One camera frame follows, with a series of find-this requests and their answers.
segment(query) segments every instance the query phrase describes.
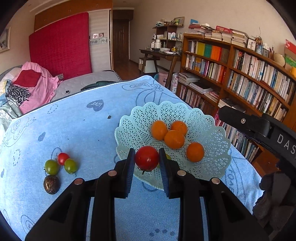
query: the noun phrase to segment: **red pillow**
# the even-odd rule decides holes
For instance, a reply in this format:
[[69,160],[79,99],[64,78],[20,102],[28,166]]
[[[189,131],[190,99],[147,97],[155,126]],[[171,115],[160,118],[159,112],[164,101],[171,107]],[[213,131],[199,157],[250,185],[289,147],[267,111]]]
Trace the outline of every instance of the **red pillow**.
[[13,82],[15,85],[20,85],[23,87],[35,87],[38,83],[38,80],[41,76],[41,73],[36,72],[32,69],[22,70],[17,80]]

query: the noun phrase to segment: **red mattress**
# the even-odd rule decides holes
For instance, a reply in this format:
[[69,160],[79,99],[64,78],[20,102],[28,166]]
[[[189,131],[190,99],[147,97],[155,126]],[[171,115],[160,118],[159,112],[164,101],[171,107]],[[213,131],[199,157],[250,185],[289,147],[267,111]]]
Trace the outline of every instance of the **red mattress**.
[[73,15],[29,36],[31,62],[64,80],[92,73],[89,52],[89,14]]

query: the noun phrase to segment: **scalloped basket rim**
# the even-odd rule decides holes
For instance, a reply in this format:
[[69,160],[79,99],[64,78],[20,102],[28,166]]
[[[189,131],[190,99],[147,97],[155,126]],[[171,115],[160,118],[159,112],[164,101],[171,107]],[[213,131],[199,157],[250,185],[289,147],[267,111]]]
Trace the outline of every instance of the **scalloped basket rim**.
[[[130,118],[132,118],[132,114],[133,114],[134,111],[137,110],[137,109],[143,109],[143,108],[147,107],[148,105],[161,106],[161,105],[166,104],[166,103],[170,104],[170,105],[173,106],[173,107],[180,106],[180,105],[183,106],[183,107],[185,107],[185,108],[186,108],[186,111],[187,111],[187,114],[189,114],[189,113],[192,112],[192,111],[196,111],[196,110],[198,110],[198,112],[201,114],[201,116],[202,116],[203,118],[210,118],[213,122],[215,122],[214,118],[213,118],[211,115],[205,115],[205,114],[202,112],[202,110],[200,110],[200,109],[198,109],[198,108],[192,108],[192,109],[189,109],[188,106],[187,106],[186,104],[182,103],[182,102],[179,102],[179,103],[173,104],[173,103],[170,102],[170,101],[163,101],[163,102],[161,102],[159,105],[155,104],[154,102],[147,102],[144,106],[135,106],[135,107],[131,110],[131,114],[130,114],[130,115],[123,115],[123,116],[120,118],[119,126],[116,127],[115,132],[114,132],[115,140],[116,140],[116,142],[117,142],[116,153],[117,153],[117,155],[118,155],[118,157],[119,157],[120,159],[123,159],[124,157],[120,157],[120,156],[121,156],[121,153],[119,153],[118,147],[119,147],[119,146],[124,147],[124,146],[121,144],[120,140],[118,140],[116,134],[117,134],[117,131],[118,131],[118,130],[121,128],[121,126],[122,126],[122,121],[123,121],[124,119],[129,119],[129,120],[130,120]],[[223,157],[223,156],[224,156],[224,157],[227,158],[227,159],[231,159],[231,156],[228,154],[228,152],[229,152],[229,150],[230,150],[230,147],[231,147],[231,143],[230,143],[230,140],[226,138],[226,132],[225,132],[225,129],[222,128],[221,126],[215,126],[215,125],[212,124],[211,128],[210,128],[209,130],[207,130],[207,132],[213,132],[213,129],[215,129],[215,130],[219,130],[220,132],[222,132],[222,135],[223,135],[223,137],[225,138],[225,141],[227,141],[228,146],[229,146],[229,147],[227,148],[227,150],[226,150],[224,153],[222,153],[222,154],[219,155],[219,157]],[[217,176],[218,178],[221,178],[222,176],[224,176],[224,174],[225,174],[225,170],[226,170],[226,168],[227,168],[228,166],[229,166],[229,164],[226,165],[224,168],[221,169],[221,173],[222,173],[222,174],[219,175],[219,176]],[[137,173],[134,173],[134,176],[137,177],[140,181],[142,181],[142,182],[144,182],[144,183],[146,183],[146,184],[148,184],[148,185],[150,185],[150,186],[152,186],[152,187],[154,187],[154,188],[156,188],[156,189],[163,190],[163,188],[160,188],[159,186],[153,185],[152,183],[148,182],[147,180],[141,178],[141,176],[140,176],[140,175],[137,175]]]

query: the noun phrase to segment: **wooden desk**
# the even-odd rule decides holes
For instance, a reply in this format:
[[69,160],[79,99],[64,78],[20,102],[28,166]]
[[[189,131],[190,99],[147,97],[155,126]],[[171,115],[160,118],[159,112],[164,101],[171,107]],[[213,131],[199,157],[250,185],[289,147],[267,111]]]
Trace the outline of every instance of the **wooden desk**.
[[173,71],[176,65],[177,61],[181,61],[181,55],[176,55],[176,54],[166,54],[160,51],[152,51],[152,50],[145,50],[145,49],[140,49],[141,53],[145,54],[144,57],[144,61],[143,61],[143,65],[142,65],[142,70],[141,70],[141,74],[144,73],[144,68],[146,66],[146,60],[148,58],[148,54],[153,56],[153,60],[154,60],[154,65],[155,65],[155,70],[157,72],[157,68],[162,68],[161,66],[158,66],[156,63],[157,57],[159,58],[165,58],[168,61],[171,61],[171,65],[170,65],[170,70],[168,72],[168,78],[167,81],[165,83],[165,87],[167,89],[170,88],[170,84],[172,82],[172,77],[173,77]]

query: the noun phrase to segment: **blue tablecloth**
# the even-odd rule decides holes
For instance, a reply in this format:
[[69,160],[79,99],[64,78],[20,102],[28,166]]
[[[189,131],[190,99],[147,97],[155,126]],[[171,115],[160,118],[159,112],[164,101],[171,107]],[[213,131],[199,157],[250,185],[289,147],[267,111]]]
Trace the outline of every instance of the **blue tablecloth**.
[[[13,120],[0,149],[0,210],[15,233],[24,240],[76,178],[61,168],[59,192],[47,194],[46,160],[66,152],[79,164],[77,177],[98,178],[119,161],[114,130],[120,118],[137,105],[164,100],[181,102],[150,76],[143,76],[77,93]],[[232,161],[222,181],[251,212],[262,195],[261,178],[233,146],[229,154]],[[134,178],[129,197],[115,200],[115,218],[118,241],[177,240],[179,200],[169,200],[163,191]]]

